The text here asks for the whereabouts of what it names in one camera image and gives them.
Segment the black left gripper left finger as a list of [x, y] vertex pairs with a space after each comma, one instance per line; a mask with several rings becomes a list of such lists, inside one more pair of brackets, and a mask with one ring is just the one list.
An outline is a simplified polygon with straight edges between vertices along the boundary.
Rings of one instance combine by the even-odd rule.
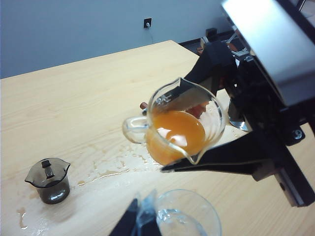
[[212, 97], [224, 88], [224, 80], [234, 76], [237, 66], [226, 44], [207, 43], [191, 71], [157, 99], [157, 111], [203, 113]]

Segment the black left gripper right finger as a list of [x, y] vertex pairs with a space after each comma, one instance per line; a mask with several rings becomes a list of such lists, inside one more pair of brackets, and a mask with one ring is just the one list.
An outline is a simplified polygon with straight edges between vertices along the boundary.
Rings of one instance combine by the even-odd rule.
[[250, 175], [255, 181], [260, 181], [279, 170], [265, 145], [263, 136], [247, 134], [206, 151], [198, 164], [194, 165], [183, 158], [162, 167], [161, 172], [223, 172]]

